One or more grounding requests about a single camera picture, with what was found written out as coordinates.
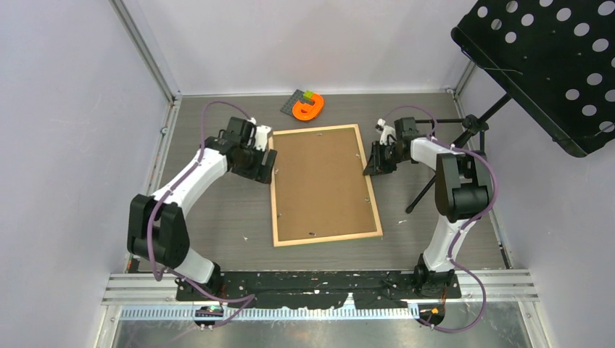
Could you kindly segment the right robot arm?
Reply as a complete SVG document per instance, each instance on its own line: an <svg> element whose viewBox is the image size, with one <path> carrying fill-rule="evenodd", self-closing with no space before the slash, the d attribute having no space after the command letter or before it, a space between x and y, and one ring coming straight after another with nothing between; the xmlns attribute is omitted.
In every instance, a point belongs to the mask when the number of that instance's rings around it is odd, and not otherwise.
<svg viewBox="0 0 615 348"><path fill-rule="evenodd" d="M392 173L405 161L421 163L434 171L434 201L439 216L410 284L420 297L436 296L453 283L455 258L466 234L492 209L492 171L482 155L420 134L412 117L400 118L393 125L379 119L375 128L380 138L371 145L365 176Z"/></svg>

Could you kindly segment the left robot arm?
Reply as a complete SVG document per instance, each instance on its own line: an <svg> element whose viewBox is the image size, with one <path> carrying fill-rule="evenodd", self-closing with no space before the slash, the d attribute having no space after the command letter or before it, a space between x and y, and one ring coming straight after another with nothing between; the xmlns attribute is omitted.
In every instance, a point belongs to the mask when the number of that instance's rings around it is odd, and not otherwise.
<svg viewBox="0 0 615 348"><path fill-rule="evenodd" d="M218 135L202 140L197 153L171 182L130 203L127 250L194 281L203 299L222 291L220 266L196 252L186 217L204 192L226 173L269 184L277 152L268 148L271 127L231 117Z"/></svg>

